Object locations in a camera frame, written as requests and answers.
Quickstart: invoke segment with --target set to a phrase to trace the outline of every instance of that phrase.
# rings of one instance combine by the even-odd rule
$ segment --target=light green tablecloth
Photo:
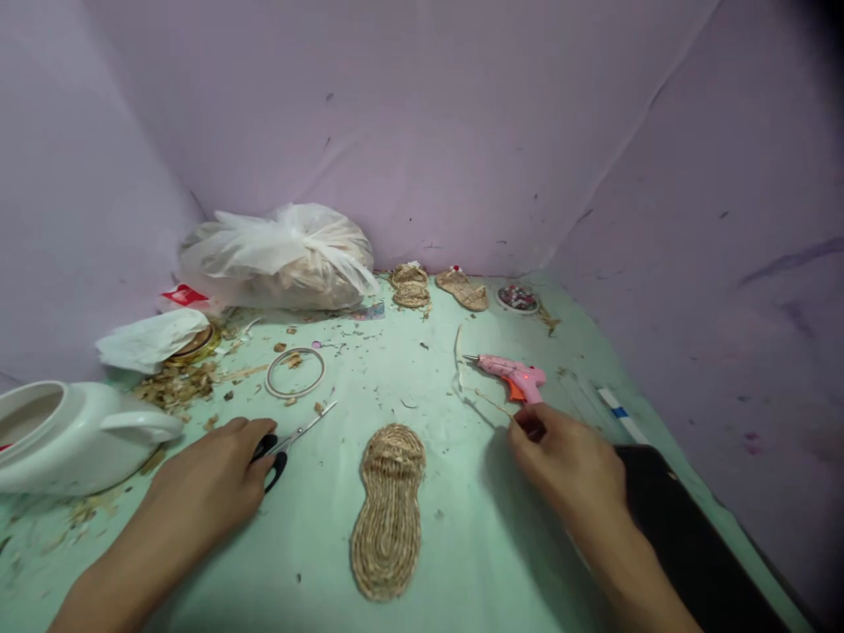
[[[486,282],[491,290],[505,283]],[[287,408],[265,389],[255,393],[263,373],[233,388],[230,383],[217,386],[211,402],[190,410],[192,420],[181,446],[199,438],[214,413],[221,421],[275,418],[279,433],[289,433],[313,418],[315,402],[337,399],[338,405],[295,443],[259,516],[196,571],[149,629],[612,629],[607,603],[559,522],[513,465],[504,434],[506,416],[474,394],[479,388],[503,404],[504,384],[467,367],[463,395],[469,401],[461,398],[454,348],[457,327],[463,324],[463,353],[491,353],[541,367],[548,375],[541,389],[547,402],[598,426],[611,441],[627,443],[629,437],[590,384],[611,386],[783,620],[793,630],[809,630],[732,515],[688,465],[594,323],[542,276],[533,282],[549,311],[562,319],[551,338],[538,317],[505,312],[494,299],[489,310],[472,317],[433,284],[427,319],[417,311],[395,309],[385,282],[388,308],[383,320],[304,324],[301,315],[268,312],[265,321],[252,327],[250,340],[223,358],[223,369],[271,362],[273,344],[279,341],[310,346],[318,340],[326,346],[324,381]],[[236,320],[243,325],[256,314],[245,310]],[[286,334],[291,325],[298,328],[295,335]],[[557,371],[561,367],[563,375]],[[235,397],[223,401],[229,389]],[[516,411],[513,404],[505,407]],[[391,422],[416,431],[426,446],[427,468],[418,495],[418,568],[406,595],[382,605],[367,602],[357,591],[349,537],[364,499],[358,475],[363,449],[378,428]],[[26,633],[48,626],[74,578],[126,524],[149,477],[126,481],[112,493],[113,501],[106,496],[93,520],[71,530],[72,501],[0,496],[0,542],[11,537],[0,555],[0,630]]]

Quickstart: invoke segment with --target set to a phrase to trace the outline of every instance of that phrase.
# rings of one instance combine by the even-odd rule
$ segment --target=white ceramic jar
[[[182,422],[99,382],[34,382],[0,397],[0,493],[81,496],[138,470]]]

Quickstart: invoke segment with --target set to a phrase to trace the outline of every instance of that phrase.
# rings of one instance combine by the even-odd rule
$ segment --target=purple wall
[[[0,6],[0,390],[100,375],[93,341],[154,313],[200,211],[76,0]]]
[[[207,213],[321,202],[379,267],[485,274],[548,262],[716,4],[85,2]]]
[[[844,103],[833,51],[793,6],[722,4],[551,268],[829,620],[844,579]]]

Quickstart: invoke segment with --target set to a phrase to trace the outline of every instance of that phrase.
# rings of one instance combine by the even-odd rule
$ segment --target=white plastic bag
[[[378,292],[360,227],[319,204],[267,218],[217,211],[183,243],[180,279],[225,305],[342,309]]]

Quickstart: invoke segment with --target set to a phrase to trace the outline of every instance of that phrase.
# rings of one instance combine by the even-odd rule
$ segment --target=hand
[[[112,549],[167,542],[179,558],[208,553],[258,511],[274,456],[250,461],[275,427],[267,418],[234,418],[167,460]]]
[[[596,431],[545,403],[514,420],[507,436],[516,462],[566,523],[627,512],[624,464]]]
[[[250,463],[270,419],[235,418],[162,465],[111,548],[73,585],[51,633],[140,630],[161,601],[254,516],[275,455]]]

